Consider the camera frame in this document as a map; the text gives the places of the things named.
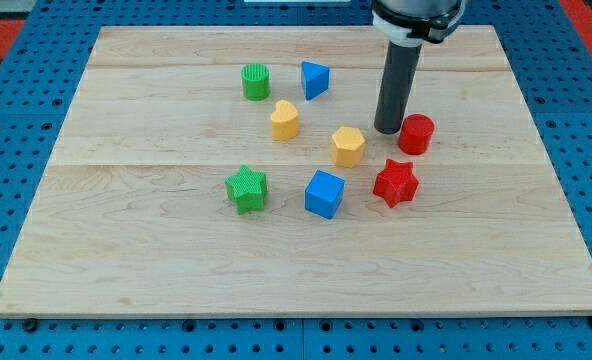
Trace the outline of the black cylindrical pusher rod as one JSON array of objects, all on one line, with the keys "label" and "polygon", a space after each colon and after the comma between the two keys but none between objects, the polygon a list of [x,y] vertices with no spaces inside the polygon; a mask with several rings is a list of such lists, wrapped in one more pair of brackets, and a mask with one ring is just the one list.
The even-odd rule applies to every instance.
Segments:
[{"label": "black cylindrical pusher rod", "polygon": [[391,135],[401,129],[421,49],[388,44],[374,118],[378,132]]}]

